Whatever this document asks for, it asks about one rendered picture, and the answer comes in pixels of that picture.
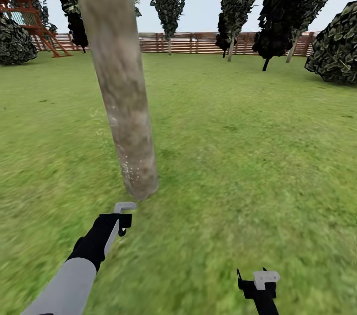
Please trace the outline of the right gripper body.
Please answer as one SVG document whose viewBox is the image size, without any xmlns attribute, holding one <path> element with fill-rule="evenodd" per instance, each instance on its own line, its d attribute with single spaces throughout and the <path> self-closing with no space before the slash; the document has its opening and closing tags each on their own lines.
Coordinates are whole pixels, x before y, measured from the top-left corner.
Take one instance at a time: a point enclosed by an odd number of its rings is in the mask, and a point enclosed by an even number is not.
<svg viewBox="0 0 357 315">
<path fill-rule="evenodd" d="M 273 304 L 273 298 L 276 297 L 274 283 L 266 282 L 265 290 L 258 291 L 254 285 L 254 281 L 243 281 L 244 295 L 246 298 L 253 298 L 255 305 L 259 307 L 261 303 L 269 302 Z"/>
</svg>

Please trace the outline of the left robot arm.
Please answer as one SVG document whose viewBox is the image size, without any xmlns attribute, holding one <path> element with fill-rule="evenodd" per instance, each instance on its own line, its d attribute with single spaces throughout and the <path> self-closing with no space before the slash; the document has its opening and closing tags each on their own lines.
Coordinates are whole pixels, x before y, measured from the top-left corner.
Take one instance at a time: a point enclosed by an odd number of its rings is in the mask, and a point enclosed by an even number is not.
<svg viewBox="0 0 357 315">
<path fill-rule="evenodd" d="M 103 213 L 85 237 L 80 237 L 68 261 L 20 315 L 83 315 L 101 262 L 121 228 L 130 228 L 135 202 L 116 202 L 114 213 Z"/>
</svg>

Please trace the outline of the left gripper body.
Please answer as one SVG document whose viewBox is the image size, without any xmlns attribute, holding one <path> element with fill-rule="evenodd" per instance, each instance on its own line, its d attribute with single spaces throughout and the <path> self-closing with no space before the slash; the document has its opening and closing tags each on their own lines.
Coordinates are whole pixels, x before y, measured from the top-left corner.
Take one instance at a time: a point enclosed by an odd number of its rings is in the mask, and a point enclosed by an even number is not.
<svg viewBox="0 0 357 315">
<path fill-rule="evenodd" d="M 119 216 L 120 226 L 119 228 L 130 228 L 132 223 L 132 214 L 120 214 L 117 213 L 116 215 Z"/>
</svg>

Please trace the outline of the pesticide atomizer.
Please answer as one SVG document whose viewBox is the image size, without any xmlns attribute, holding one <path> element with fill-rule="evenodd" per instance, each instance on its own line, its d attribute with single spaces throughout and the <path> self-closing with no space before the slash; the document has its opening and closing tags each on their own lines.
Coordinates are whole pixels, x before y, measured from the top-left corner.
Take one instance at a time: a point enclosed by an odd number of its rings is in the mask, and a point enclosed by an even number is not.
<svg viewBox="0 0 357 315">
<path fill-rule="evenodd" d="M 126 234 L 126 229 L 124 229 L 124 228 L 121 228 L 118 232 L 118 235 L 121 237 L 123 237 L 125 234 Z"/>
</svg>

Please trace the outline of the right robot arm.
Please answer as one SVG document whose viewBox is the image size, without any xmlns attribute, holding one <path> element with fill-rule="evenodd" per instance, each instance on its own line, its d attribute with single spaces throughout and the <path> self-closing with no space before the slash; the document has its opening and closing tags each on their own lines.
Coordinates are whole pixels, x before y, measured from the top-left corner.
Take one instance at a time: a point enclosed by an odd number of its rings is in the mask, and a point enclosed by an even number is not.
<svg viewBox="0 0 357 315">
<path fill-rule="evenodd" d="M 279 315 L 273 298 L 276 297 L 276 283 L 280 280 L 280 275 L 276 271 L 255 271 L 254 281 L 243 281 L 238 277 L 238 287 L 244 289 L 246 298 L 253 298 L 258 307 L 259 315 Z"/>
</svg>

